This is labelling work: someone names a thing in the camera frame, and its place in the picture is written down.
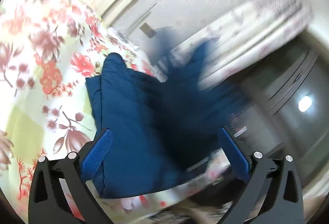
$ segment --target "silver screw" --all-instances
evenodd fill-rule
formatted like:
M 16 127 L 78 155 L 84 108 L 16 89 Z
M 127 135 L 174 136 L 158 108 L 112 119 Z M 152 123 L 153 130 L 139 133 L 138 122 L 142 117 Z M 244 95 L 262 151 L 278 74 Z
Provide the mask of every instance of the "silver screw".
M 39 159 L 38 159 L 38 161 L 39 161 L 40 163 L 42 163 L 42 162 L 45 161 L 45 160 L 46 160 L 46 158 L 45 158 L 44 156 L 40 156 Z
M 263 154 L 261 152 L 254 152 L 254 157 L 260 159 L 263 157 Z
M 293 159 L 292 159 L 292 157 L 291 157 L 290 155 L 287 155 L 287 156 L 286 156 L 286 160 L 287 160 L 288 162 L 292 162 Z
M 70 153 L 68 154 L 68 157 L 69 157 L 70 159 L 75 159 L 75 158 L 77 157 L 77 153 L 76 153 L 76 152 L 70 152 Z

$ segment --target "bright light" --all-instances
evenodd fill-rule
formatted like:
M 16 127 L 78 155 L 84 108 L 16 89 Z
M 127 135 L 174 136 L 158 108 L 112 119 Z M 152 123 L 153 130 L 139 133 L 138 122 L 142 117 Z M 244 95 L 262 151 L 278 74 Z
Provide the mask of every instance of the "bright light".
M 298 109 L 305 112 L 312 105 L 312 99 L 309 96 L 304 96 L 298 103 Z

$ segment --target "floral bedsheet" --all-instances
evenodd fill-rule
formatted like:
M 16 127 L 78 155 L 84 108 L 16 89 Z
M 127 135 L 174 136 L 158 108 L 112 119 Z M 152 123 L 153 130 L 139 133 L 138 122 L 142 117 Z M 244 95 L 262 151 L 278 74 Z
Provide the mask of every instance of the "floral bedsheet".
M 0 187 L 26 223 L 38 157 L 64 158 L 95 135 L 85 78 L 101 73 L 110 52 L 121 54 L 129 68 L 160 78 L 139 47 L 105 28 L 91 0 L 0 2 Z M 227 165 L 219 153 L 207 173 L 191 182 L 98 202 L 114 222 L 127 222 L 196 193 Z M 65 183 L 63 189 L 74 215 L 82 218 Z

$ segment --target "folded blue garment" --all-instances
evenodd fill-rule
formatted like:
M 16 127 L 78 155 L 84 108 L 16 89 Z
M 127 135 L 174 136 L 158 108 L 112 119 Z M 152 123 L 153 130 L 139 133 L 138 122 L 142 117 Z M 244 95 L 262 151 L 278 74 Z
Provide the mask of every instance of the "folded blue garment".
M 102 198 L 163 191 L 205 171 L 206 162 L 188 168 L 220 148 L 218 129 L 246 103 L 230 83 L 198 90 L 205 47 L 186 66 L 170 67 L 165 83 L 128 69 L 115 53 L 101 76 L 86 79 L 97 132 L 112 131 L 111 148 L 93 177 Z

